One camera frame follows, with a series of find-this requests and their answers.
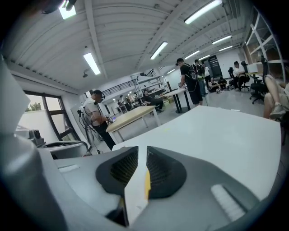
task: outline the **person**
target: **person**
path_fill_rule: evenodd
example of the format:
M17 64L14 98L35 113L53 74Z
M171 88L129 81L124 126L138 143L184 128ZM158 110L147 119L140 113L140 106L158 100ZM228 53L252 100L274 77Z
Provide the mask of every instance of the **person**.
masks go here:
M200 85L200 93L201 93L202 97L204 97L207 94L206 89L205 89L205 83L204 83L205 70L202 67L202 65L199 63L199 60L195 60L194 70L198 76L198 81L199 81L199 85Z
M245 70L243 66L240 66L237 61L234 62L234 85L238 86L238 90L241 91L242 84L246 81Z
M221 87L221 90L226 89L226 84L227 84L227 81L221 76L218 81L218 85Z
M209 89L209 82L211 80L209 68L206 67L205 64L203 64L202 66L205 69L205 81L206 81L207 88Z
M104 117L98 103L102 101L102 92L95 90L91 96L89 96L83 104L84 111L91 121L91 125L97 131L97 133L103 138L110 150L112 150L115 142L106 132L108 118Z
M211 81L209 81L209 92L220 92L220 86L215 82L214 78L211 78Z
M289 83L278 84L273 76L266 75L264 78L269 93L264 98L264 113L266 119L280 119L289 111Z
M147 90L144 90L143 102L148 106L155 106L156 111L162 112L163 101L161 99L152 98Z
M195 76L195 79L192 78L191 72L194 71L194 67L191 67L191 65L185 63L184 59L178 58L177 59L177 66L180 67L181 71L181 83L179 84L179 87L182 87L185 82L191 97L191 101L195 106L203 105L203 97L200 93L200 85L197 81L197 76Z

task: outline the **fluorescent light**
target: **fluorescent light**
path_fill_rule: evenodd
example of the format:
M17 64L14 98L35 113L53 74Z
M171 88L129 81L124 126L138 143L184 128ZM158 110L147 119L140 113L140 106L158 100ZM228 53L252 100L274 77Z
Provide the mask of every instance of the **fluorescent light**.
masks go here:
M189 55L188 57L186 57L185 59L188 59L188 58L192 57L193 55L195 55L196 53L199 53L199 52L200 51L196 51L196 52L192 53L191 55Z
M167 45L168 43L167 42L163 42L159 48L154 52L154 54L151 56L151 60L154 60L155 57L157 57L157 55L162 51L163 48L165 48L165 46Z
M173 72L175 69L172 69L172 70L170 70L169 72L168 72L168 74L170 74L171 72Z
M233 46L228 46L228 47L225 47L225 48L223 48L223 49L221 49L221 50L219 50L219 51L223 51L223 50L226 50L226 49L229 49L229 48L232 48Z
M191 15L190 17L188 17L185 20L186 24L190 24L193 21L195 21L198 17L200 17L201 15L205 14L206 12L208 12L209 10L215 8L216 6L222 4L222 0L215 0L212 1L211 3L209 3L208 5L204 6L202 9L198 10L196 13L194 13L193 15Z
M59 11L60 11L60 14L61 14L63 19L67 19L67 18L69 18L69 17L71 17L73 15L76 15L76 11L75 11L75 7L74 6L71 8L70 11L66 11L65 8L66 8L68 3L69 3L69 1L64 1L61 4L61 7L59 7Z
M90 68L92 69L92 71L97 75L100 74L100 71L98 69L98 66L96 65L92 54L88 53L86 55L83 56L85 58L85 60L87 61L87 63L89 64Z
M227 37L225 37L225 38L221 38L221 39L219 39L219 40L217 40L217 41L212 42L212 44L216 44L216 43L218 43L218 42L220 42L220 41L223 41L223 40L228 39L228 38L231 38L231 37L232 37L232 35L229 35L229 36L227 36Z
M200 58L199 61L200 61L200 60L203 60L203 59L205 59L205 58L207 58L207 57L209 57L209 56L210 56L210 55L207 55L207 56L205 56L205 57L203 57L203 58Z

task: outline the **railing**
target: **railing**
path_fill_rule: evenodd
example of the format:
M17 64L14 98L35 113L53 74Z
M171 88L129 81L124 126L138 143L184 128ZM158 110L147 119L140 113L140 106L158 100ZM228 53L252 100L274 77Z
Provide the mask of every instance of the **railing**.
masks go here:
M108 90L105 90L103 91L103 95L105 96L109 96L109 95L112 95L113 93L116 93L116 92L119 92L123 89L126 89L126 88L129 88L129 87L132 87L136 84L136 80L131 80L131 81L128 81L128 82L125 82L125 83L122 83L122 84L119 84L115 87L112 87Z

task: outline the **white table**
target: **white table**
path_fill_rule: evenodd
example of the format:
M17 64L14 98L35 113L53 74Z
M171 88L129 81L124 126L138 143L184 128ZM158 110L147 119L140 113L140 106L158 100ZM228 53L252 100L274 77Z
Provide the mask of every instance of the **white table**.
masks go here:
M158 126L161 125L161 122L159 121L158 118L158 114L155 110L155 106L140 106L137 107L119 117L117 117L117 120L115 122L113 122L112 124L109 124L106 132L108 132L111 136L111 138L113 139L113 141L117 144L119 143L117 141L117 139L115 138L113 132L116 131L118 133L118 135L120 136L120 138L122 139L122 141L124 141L122 135L119 132L119 129L123 128L124 126L127 126L128 124L142 118L144 124L146 127L148 127L148 125L145 122L144 116L153 112L154 113L154 117L156 119L156 122L158 124Z
M271 120L198 106L115 145L113 150L124 146L155 146L211 162L262 200L268 196L278 170L281 132L279 123ZM145 166L141 161L146 158L139 153L139 166Z
M184 95L185 95L186 105L188 107L187 109L182 108L182 106L181 106L180 99L178 96L178 94L180 94L180 93L184 93ZM179 113L185 113L191 109L189 101L188 101L188 96L186 95L186 89L185 88L179 88L179 89L173 90L173 91L163 95L163 97L170 97L170 96L173 96L174 101L176 103L176 107L177 107L176 113L178 113L178 114Z

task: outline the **white surface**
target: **white surface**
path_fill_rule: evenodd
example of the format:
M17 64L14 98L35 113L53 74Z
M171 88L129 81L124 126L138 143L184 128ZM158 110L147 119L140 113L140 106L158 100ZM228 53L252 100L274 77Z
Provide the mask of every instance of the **white surface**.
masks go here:
M209 161L264 199L271 190L280 160L280 125L238 111L198 106L115 145L113 150L139 145Z

